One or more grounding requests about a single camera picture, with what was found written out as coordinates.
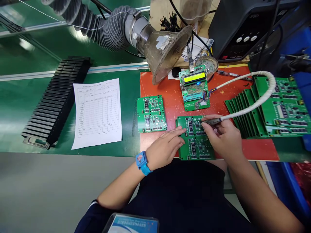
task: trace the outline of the circuit board stack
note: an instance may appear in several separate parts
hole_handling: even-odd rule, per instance
[[[230,113],[253,105],[268,89],[265,77],[255,77],[251,89],[225,101]],[[275,92],[261,106],[233,121],[243,138],[299,137],[311,133],[311,119],[293,77],[276,78]]]
[[[161,95],[137,98],[137,127],[140,133],[167,130]]]
[[[208,140],[201,119],[204,116],[179,116],[176,119],[176,127],[182,126],[187,131],[182,134],[185,141],[179,150],[179,158],[181,160],[214,160],[214,149]]]

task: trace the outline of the dark blue shirt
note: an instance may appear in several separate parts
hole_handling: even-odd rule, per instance
[[[122,210],[93,202],[75,232],[101,233],[114,212],[154,217],[160,232],[256,232],[225,198],[224,177],[211,163],[174,159],[145,177]]]

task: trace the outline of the blue watch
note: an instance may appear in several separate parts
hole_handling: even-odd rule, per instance
[[[148,161],[147,161],[147,156],[146,156],[145,151],[142,151],[138,155],[136,155],[136,165],[138,169],[141,170],[145,176],[153,172],[149,169],[147,164],[148,164]]]

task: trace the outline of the red work surface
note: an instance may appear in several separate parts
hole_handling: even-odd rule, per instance
[[[250,73],[246,66],[221,70],[240,75]],[[208,83],[208,89],[211,90],[230,79],[232,79],[232,77],[221,76],[216,73],[213,80]],[[209,108],[186,112],[179,87],[179,80],[168,80],[165,78],[159,85],[153,86],[151,72],[142,72],[140,74],[140,96],[146,97],[158,94],[163,96],[167,127],[168,130],[172,130],[176,127],[175,120],[178,116],[199,116],[210,114],[228,115],[229,112],[224,101],[234,98],[244,89],[249,89],[251,84],[252,83],[243,80],[230,83],[212,93]],[[140,134],[140,150],[146,150],[163,133],[163,131],[160,131]],[[244,139],[242,144],[244,155],[249,160],[279,160],[279,156],[271,139]]]

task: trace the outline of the green circuit board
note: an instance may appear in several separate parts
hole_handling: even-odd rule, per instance
[[[276,82],[276,91],[265,103],[247,114],[233,118],[243,138],[298,137],[311,133],[311,119],[298,88],[295,88],[295,80],[276,78]],[[255,83],[251,89],[225,101],[230,113],[253,105],[265,93],[267,79],[255,77]]]
[[[269,81],[265,77],[255,77],[254,80],[255,80],[256,88],[258,90],[259,97],[262,97],[269,87]],[[271,96],[272,98],[281,98],[281,99],[301,98],[297,83],[293,77],[275,78],[275,80],[276,80],[276,87],[275,87],[275,92]]]
[[[161,95],[137,98],[137,127],[140,133],[167,130]]]
[[[209,99],[205,100],[208,93],[205,65],[195,67],[193,73],[179,72],[179,81],[186,112],[210,106]]]
[[[179,116],[176,119],[176,127],[182,126],[187,131],[182,134],[185,141],[179,150],[179,158],[181,160],[214,160],[214,149],[208,140],[201,119],[204,116]]]

